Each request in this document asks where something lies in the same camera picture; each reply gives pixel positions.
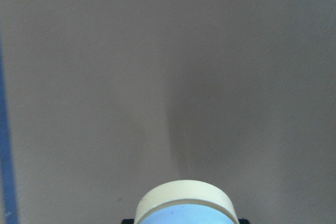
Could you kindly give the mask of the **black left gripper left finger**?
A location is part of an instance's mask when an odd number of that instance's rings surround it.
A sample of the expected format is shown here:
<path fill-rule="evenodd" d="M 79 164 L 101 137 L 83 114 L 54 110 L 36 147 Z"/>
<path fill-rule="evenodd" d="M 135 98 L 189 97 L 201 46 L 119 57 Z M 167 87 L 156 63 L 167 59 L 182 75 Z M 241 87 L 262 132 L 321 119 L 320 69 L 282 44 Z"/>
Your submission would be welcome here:
<path fill-rule="evenodd" d="M 123 219 L 121 224 L 134 224 L 134 219 Z"/>

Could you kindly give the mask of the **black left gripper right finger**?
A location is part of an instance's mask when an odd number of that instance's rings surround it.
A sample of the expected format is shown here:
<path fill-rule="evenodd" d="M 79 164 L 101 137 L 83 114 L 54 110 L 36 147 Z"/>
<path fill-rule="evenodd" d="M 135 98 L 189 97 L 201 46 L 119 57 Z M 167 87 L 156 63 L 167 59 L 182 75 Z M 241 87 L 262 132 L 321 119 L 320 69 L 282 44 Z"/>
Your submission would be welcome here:
<path fill-rule="evenodd" d="M 249 220 L 247 219 L 238 219 L 239 224 L 249 224 Z"/>

